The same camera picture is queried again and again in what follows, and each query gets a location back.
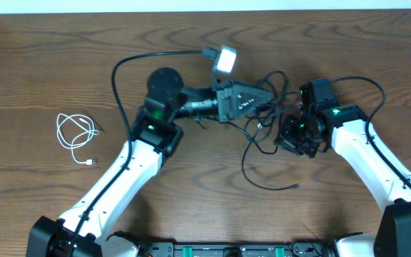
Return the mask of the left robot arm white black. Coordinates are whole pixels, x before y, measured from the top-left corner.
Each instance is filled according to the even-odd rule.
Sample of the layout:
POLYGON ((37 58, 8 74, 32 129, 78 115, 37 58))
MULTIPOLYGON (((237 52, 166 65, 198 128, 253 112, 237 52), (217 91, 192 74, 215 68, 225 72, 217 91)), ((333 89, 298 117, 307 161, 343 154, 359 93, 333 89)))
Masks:
POLYGON ((243 117, 274 94, 230 80, 191 89, 172 68, 155 70, 131 135, 118 158, 90 191, 53 221, 42 216, 31 228, 27 256, 137 256, 139 246, 111 233, 141 188, 175 152, 183 130, 175 119, 216 116, 221 122, 243 117))

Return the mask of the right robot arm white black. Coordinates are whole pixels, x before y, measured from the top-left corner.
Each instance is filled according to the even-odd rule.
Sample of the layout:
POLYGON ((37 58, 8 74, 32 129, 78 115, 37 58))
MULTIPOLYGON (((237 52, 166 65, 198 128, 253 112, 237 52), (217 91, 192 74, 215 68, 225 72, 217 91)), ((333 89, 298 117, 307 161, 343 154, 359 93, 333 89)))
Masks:
POLYGON ((411 256, 411 172, 386 147, 358 106, 289 115, 275 143, 298 156, 333 149, 354 169, 382 211, 375 235, 333 240, 325 256, 411 256))

